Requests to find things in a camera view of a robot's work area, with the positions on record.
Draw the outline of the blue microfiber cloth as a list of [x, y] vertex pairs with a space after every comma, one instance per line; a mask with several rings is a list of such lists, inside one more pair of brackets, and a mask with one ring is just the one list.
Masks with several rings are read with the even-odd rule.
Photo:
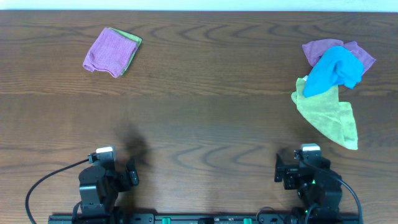
[[309, 73], [303, 95], [306, 98], [344, 85], [353, 89], [361, 82], [364, 65], [349, 50], [341, 46], [328, 49]]

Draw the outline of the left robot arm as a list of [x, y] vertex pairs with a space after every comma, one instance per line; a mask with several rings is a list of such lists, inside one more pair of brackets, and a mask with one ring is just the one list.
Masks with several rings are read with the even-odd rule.
[[122, 171], [116, 170], [113, 159], [95, 159], [92, 163], [78, 177], [83, 217], [108, 218], [113, 213], [118, 194], [139, 184], [135, 160], [129, 159]]

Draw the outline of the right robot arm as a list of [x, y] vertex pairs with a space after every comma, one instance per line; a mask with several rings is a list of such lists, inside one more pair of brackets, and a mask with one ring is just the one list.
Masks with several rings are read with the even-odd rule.
[[275, 182], [296, 190], [303, 208], [294, 208], [286, 223], [338, 223], [343, 196], [341, 177], [330, 170], [331, 162], [319, 152], [295, 152], [298, 164], [286, 164], [276, 155]]

